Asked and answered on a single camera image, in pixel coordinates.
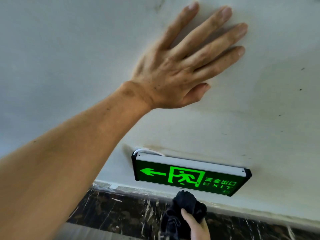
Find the white cable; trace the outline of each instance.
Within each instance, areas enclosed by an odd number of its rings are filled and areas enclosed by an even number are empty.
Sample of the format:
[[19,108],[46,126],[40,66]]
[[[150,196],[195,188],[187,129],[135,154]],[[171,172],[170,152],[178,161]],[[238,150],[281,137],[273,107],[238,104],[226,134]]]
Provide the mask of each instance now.
[[164,156],[164,157],[165,157],[165,154],[162,154],[162,153],[160,153],[160,152],[156,152],[156,151],[154,151],[154,150],[147,149],[147,148],[140,148],[140,149],[138,149],[138,150],[135,150],[133,154],[136,155],[138,152],[143,152],[143,151],[153,152],[153,153],[156,153],[156,154],[158,154],[158,155],[160,155],[160,156]]

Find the exit sign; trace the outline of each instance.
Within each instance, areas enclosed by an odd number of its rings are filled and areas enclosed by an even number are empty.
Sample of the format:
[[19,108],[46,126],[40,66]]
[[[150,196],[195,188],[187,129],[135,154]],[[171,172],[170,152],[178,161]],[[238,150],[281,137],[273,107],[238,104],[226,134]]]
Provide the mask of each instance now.
[[226,196],[236,193],[252,176],[246,168],[140,152],[131,159],[136,181]]

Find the wrist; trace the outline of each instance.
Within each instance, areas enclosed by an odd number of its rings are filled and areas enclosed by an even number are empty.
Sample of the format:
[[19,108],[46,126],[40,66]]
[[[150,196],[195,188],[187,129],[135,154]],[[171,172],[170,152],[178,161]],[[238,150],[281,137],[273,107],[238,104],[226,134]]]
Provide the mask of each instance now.
[[119,91],[122,96],[134,100],[137,106],[142,108],[145,113],[154,109],[152,97],[144,91],[144,88],[140,84],[134,81],[126,81],[121,84]]

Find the forearm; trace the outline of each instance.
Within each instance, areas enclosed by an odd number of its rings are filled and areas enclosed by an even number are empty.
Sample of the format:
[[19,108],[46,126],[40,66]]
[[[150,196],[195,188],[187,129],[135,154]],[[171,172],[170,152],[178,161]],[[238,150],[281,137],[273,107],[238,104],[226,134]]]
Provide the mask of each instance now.
[[125,84],[0,160],[3,239],[46,239],[67,219],[114,147],[149,112],[137,92]]

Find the green arrow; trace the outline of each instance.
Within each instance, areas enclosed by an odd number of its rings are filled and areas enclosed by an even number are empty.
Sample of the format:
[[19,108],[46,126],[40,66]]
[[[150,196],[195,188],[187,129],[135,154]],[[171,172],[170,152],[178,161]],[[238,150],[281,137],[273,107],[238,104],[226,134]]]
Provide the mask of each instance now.
[[149,175],[149,176],[154,176],[154,174],[166,176],[166,174],[163,172],[154,172],[152,168],[145,168],[145,169],[141,169],[140,171],[142,173],[145,173],[146,175]]

